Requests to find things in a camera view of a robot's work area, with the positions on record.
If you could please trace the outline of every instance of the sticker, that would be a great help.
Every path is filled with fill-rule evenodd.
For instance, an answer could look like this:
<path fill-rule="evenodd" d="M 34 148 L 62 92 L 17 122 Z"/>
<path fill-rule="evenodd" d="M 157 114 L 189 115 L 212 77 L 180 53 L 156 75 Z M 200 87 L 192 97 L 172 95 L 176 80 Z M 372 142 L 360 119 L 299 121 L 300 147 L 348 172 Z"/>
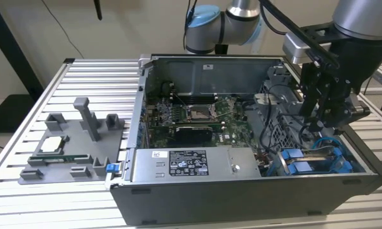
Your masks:
<path fill-rule="evenodd" d="M 206 176 L 208 161 L 204 150 L 169 151 L 170 176 Z"/>
<path fill-rule="evenodd" d="M 168 151 L 153 151 L 150 157 L 166 157 Z"/>
<path fill-rule="evenodd" d="M 212 70 L 213 69 L 213 65 L 212 64 L 204 64 L 202 65 L 202 70 Z"/>

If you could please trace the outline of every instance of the black pole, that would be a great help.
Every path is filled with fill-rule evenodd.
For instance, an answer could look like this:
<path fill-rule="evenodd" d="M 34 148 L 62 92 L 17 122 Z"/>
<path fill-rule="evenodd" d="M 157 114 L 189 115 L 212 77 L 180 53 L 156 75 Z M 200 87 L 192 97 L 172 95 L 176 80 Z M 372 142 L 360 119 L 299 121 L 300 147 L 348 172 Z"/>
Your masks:
<path fill-rule="evenodd" d="M 228 54 L 228 45 L 226 44 L 216 44 L 214 45 L 214 54 L 217 54 L 217 55 Z"/>
<path fill-rule="evenodd" d="M 37 76 L 30 68 L 27 60 L 23 56 L 23 53 L 19 49 L 17 41 L 13 37 L 13 34 L 6 26 L 6 23 L 0 14 L 0 49 L 3 53 L 3 56 L 13 67 L 15 74 L 26 88 L 26 91 L 30 95 L 33 101 L 38 100 L 39 95 L 42 94 L 42 86 L 37 79 Z"/>

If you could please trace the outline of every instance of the blue connector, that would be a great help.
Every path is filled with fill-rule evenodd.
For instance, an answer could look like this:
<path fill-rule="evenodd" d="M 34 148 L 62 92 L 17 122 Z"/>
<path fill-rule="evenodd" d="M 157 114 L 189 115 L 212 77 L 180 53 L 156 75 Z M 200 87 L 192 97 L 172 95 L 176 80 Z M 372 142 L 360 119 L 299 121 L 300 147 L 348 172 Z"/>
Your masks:
<path fill-rule="evenodd" d="M 119 171 L 119 164 L 107 164 L 106 173 L 117 173 Z"/>

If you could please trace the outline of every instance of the barcode sticker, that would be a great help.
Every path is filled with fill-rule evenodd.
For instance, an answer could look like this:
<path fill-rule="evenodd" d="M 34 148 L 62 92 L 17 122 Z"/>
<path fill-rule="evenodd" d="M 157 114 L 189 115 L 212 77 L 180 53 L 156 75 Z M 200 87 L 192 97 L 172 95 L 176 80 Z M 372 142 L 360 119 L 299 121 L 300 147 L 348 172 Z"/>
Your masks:
<path fill-rule="evenodd" d="M 150 157 L 166 157 L 168 151 L 153 151 Z"/>

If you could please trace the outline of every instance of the screw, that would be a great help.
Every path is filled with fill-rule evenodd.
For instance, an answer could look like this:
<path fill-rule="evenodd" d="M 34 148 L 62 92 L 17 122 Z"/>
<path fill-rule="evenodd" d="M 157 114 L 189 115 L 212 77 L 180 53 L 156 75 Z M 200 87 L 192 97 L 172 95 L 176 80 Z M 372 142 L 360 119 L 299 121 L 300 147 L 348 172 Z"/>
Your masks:
<path fill-rule="evenodd" d="M 317 62 L 317 61 L 313 61 L 313 65 L 316 66 L 316 68 L 319 68 L 319 67 L 320 67 L 320 65 L 319 65 L 319 62 Z"/>

